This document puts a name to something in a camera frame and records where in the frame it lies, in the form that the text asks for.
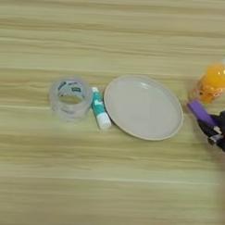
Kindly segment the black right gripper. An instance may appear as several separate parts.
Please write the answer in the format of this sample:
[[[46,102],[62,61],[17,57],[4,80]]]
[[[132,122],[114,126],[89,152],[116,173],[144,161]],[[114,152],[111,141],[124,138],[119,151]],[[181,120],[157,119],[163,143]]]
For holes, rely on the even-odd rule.
[[[198,126],[208,137],[207,141],[212,145],[215,144],[220,150],[225,153],[225,133],[222,133],[221,129],[218,127],[221,125],[221,118],[219,115],[212,115],[211,118],[216,124],[212,125],[208,122],[198,120]]]

